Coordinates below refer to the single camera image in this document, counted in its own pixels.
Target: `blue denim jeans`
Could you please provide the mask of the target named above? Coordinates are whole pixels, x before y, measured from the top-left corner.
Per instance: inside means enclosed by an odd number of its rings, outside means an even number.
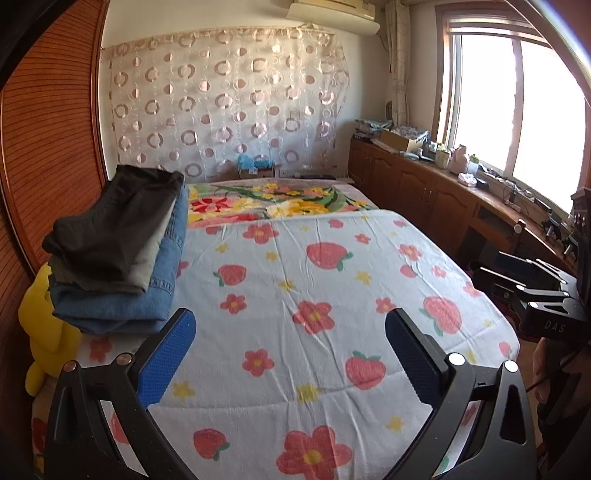
[[[146,293],[88,292],[75,284],[60,283],[51,276],[53,315],[83,333],[159,332],[168,320],[173,301],[178,263],[187,233],[188,211],[189,190],[183,186],[160,243]]]

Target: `window pane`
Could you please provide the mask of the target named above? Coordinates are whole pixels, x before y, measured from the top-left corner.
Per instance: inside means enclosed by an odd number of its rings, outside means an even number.
[[[505,169],[513,133],[515,55],[510,38],[462,35],[462,98],[456,144]]]
[[[525,98],[514,177],[570,213],[583,162],[583,92],[554,50],[521,45]]]

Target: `metal screw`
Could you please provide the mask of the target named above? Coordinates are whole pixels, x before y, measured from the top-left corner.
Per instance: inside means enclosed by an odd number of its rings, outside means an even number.
[[[450,363],[452,363],[452,365],[459,367],[466,362],[466,359],[460,353],[450,353],[449,354],[449,361],[450,361]]]
[[[509,372],[511,372],[512,374],[514,374],[515,372],[517,372],[519,370],[519,367],[517,366],[517,364],[513,360],[507,360],[505,362],[505,368]]]
[[[117,357],[117,364],[122,367],[131,363],[131,355],[129,353],[122,353]]]
[[[62,370],[64,372],[73,372],[76,369],[76,362],[74,360],[70,360],[69,362],[66,362],[64,364],[64,366],[62,367]]]

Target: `window frame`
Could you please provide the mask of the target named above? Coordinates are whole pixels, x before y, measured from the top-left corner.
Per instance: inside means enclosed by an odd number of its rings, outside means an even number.
[[[462,81],[462,55],[461,55],[461,35],[452,35],[447,30],[447,23],[449,18],[458,16],[470,15],[502,15],[509,19],[521,20],[523,17],[514,9],[505,4],[495,4],[491,8],[489,2],[463,2],[446,5],[436,5],[436,24],[437,24],[437,85],[436,85],[436,101],[433,115],[433,126],[431,129],[431,140],[441,142],[448,147],[453,147],[455,143],[457,117],[461,107],[461,81]],[[500,37],[507,37],[510,35],[491,34]],[[517,75],[517,86],[515,91],[515,110],[514,110],[514,128],[511,146],[507,156],[507,163],[503,170],[494,167],[485,161],[481,163],[487,168],[494,170],[503,178],[513,181],[519,188],[527,189],[534,192],[535,196],[542,202],[549,205],[556,213],[558,213],[563,220],[566,220],[571,212],[565,212],[562,208],[557,206],[550,199],[545,197],[540,192],[536,191],[523,181],[516,179],[513,176],[515,163],[517,161],[517,154],[519,151],[519,142],[521,140],[521,131],[523,125],[523,111],[524,111],[524,70],[523,70],[523,52],[521,47],[522,41],[530,41],[532,43],[552,48],[549,44],[544,44],[538,41],[529,40],[523,37],[511,37],[513,43],[513,51],[515,54],[515,70]],[[557,54],[564,61],[565,65],[572,72],[570,59],[565,59],[559,52]],[[589,104],[585,107],[586,120],[586,135],[584,139],[583,163],[581,167],[579,186],[585,186],[590,183],[591,168],[589,157],[591,157],[591,108]]]

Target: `wall curtain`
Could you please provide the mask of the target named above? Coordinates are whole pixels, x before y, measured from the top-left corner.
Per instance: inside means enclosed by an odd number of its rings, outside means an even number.
[[[410,75],[410,9],[402,0],[386,4],[388,51],[392,76],[394,126],[408,124],[407,84]]]
[[[236,176],[240,153],[320,172],[349,86],[338,38],[305,28],[174,33],[107,48],[120,163]]]

